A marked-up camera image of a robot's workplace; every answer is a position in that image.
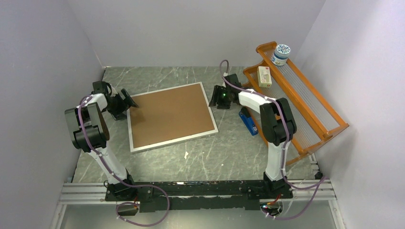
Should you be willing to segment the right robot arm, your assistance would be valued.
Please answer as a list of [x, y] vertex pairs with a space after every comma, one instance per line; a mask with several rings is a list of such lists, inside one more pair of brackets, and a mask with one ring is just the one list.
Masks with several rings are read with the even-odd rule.
[[236, 74], [222, 76], [225, 86], [216, 85], [209, 106], [228, 109], [231, 103], [250, 108], [260, 114], [261, 129], [268, 145], [268, 161], [264, 173], [263, 193], [268, 198], [276, 197], [285, 181], [286, 154], [293, 134], [297, 131], [295, 119], [286, 98], [266, 97], [254, 89], [242, 87]]

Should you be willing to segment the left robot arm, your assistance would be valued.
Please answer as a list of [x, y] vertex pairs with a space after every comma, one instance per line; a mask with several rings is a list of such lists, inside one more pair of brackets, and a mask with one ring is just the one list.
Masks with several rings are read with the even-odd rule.
[[84, 96], [77, 107], [64, 112], [74, 147], [88, 153], [106, 175], [109, 200], [132, 200], [137, 188], [128, 170], [108, 147], [110, 133], [102, 113], [107, 111], [114, 120], [123, 120], [132, 107], [138, 105], [126, 89], [118, 92], [110, 83], [97, 81], [91, 94]]

